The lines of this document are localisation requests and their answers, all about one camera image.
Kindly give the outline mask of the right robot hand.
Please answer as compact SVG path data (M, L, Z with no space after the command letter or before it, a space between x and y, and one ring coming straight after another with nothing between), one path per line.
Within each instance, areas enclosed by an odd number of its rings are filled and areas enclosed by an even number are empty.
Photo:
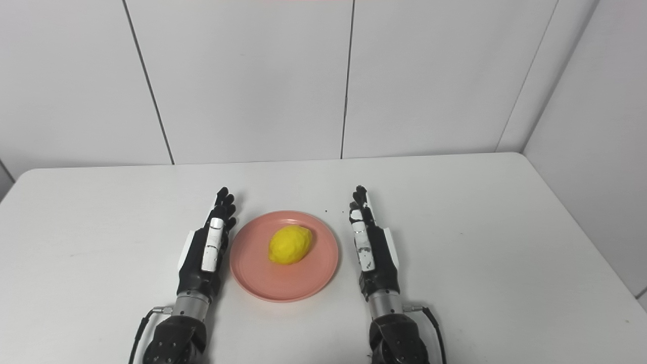
M377 292L400 293L399 261L392 233L375 221L368 191L362 185L353 193L349 221L360 265L359 287L365 300Z

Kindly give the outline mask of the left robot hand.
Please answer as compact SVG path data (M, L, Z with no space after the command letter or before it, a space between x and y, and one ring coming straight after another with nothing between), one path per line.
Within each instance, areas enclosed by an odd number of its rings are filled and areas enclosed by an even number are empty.
M220 268L235 227L235 197L222 187L202 228L194 231L178 276L177 293L199 293L212 302L220 286Z

